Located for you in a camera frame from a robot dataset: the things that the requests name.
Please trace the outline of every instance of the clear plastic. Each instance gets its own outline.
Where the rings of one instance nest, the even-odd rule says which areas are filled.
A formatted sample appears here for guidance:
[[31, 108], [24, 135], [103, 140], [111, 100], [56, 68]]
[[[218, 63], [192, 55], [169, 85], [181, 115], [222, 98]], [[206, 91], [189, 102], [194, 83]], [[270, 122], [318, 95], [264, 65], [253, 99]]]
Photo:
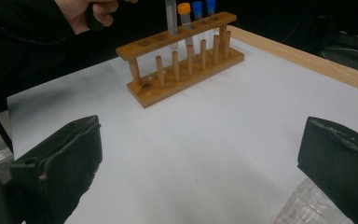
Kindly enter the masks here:
[[[179, 14], [180, 14], [180, 20], [181, 20], [183, 28], [186, 30], [191, 30], [190, 10], [188, 11], [188, 13], [180, 13], [180, 11], [179, 11]], [[189, 45], [194, 46], [193, 36], [186, 38], [185, 42], [186, 42], [187, 46], [189, 46]]]
[[[216, 1], [215, 0], [206, 0], [206, 7], [208, 9], [208, 17], [211, 20], [215, 20], [215, 7], [216, 7]], [[207, 36], [208, 36], [208, 49], [211, 49], [213, 47], [213, 36], [215, 35], [214, 33], [214, 29], [207, 31]]]
[[[168, 34], [177, 35], [178, 26], [176, 18], [176, 1], [175, 0], [165, 0], [165, 11], [167, 14], [167, 26]], [[170, 45], [171, 49], [177, 49], [178, 43], [173, 43]]]
[[309, 178], [296, 188], [273, 223], [353, 224]]

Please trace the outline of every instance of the test tube rack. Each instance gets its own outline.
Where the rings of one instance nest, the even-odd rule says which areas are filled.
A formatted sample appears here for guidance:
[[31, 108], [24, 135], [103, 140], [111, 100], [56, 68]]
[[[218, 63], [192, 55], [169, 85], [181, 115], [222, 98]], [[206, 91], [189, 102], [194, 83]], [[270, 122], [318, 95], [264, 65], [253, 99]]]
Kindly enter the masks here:
[[[242, 62], [244, 54], [229, 46], [231, 32], [227, 30], [227, 24], [236, 19], [236, 15], [220, 12], [212, 18], [204, 18], [202, 22], [191, 22], [191, 30], [179, 26], [178, 35], [169, 35], [168, 31], [165, 31], [117, 48], [118, 56], [130, 66], [133, 79], [127, 84], [130, 93], [143, 108], [147, 108]], [[186, 59], [180, 62], [178, 53], [174, 50], [172, 65], [167, 67], [163, 67], [161, 57], [157, 56], [157, 71], [141, 77], [138, 57], [216, 28], [219, 28], [219, 35], [214, 35], [212, 49], [206, 49], [205, 40], [200, 41], [200, 53], [196, 55], [193, 53], [193, 46], [186, 46]]]

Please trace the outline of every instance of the black sleeve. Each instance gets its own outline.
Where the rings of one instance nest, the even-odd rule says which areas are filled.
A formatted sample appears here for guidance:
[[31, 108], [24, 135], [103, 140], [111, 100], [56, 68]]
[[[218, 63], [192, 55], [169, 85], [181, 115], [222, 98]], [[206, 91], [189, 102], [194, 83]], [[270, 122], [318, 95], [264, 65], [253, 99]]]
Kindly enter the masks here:
[[0, 80], [60, 63], [72, 35], [54, 0], [0, 0]]

